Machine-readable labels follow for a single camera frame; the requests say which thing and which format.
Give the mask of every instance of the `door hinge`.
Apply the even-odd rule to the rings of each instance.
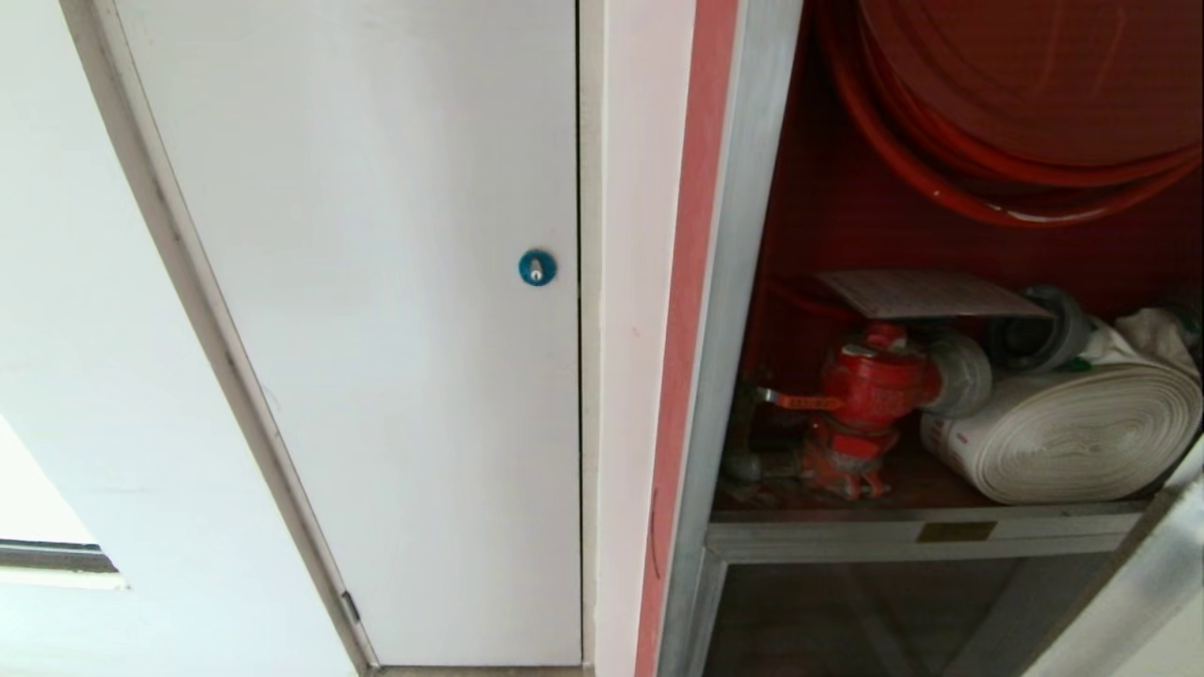
[[[352,619],[352,623],[360,622],[360,610],[355,608],[355,600],[352,599],[352,594],[343,590],[343,594],[338,595],[338,599],[343,602],[343,611],[347,617]]]

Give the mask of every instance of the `fire hose cabinet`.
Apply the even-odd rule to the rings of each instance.
[[[1134,57],[1198,54],[1199,22],[1171,18],[1199,7],[1025,5],[1037,84],[986,106],[954,99],[1014,72],[940,70],[998,55],[954,20],[1002,6],[981,5],[739,4],[660,675],[1025,675],[1199,475],[1199,86]],[[1178,42],[1143,52],[1159,22]],[[1162,129],[1033,145],[1137,124],[1099,111],[1143,77]],[[825,281],[852,271],[968,276],[1045,312],[874,316]],[[1013,455],[969,467],[944,447],[988,414]],[[1125,445],[1170,451],[1104,487]]]

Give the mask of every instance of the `door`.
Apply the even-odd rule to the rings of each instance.
[[[573,4],[117,7],[380,663],[580,663]]]

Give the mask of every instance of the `white cloth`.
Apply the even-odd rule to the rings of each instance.
[[[925,416],[925,447],[1003,504],[1105,501],[1153,482],[1199,429],[1200,376],[1165,311],[1097,323],[1079,373],[999,379],[979,413]]]

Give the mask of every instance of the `blue lock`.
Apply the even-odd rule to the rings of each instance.
[[[543,287],[556,277],[556,259],[543,249],[531,249],[519,259],[519,276],[531,287]]]

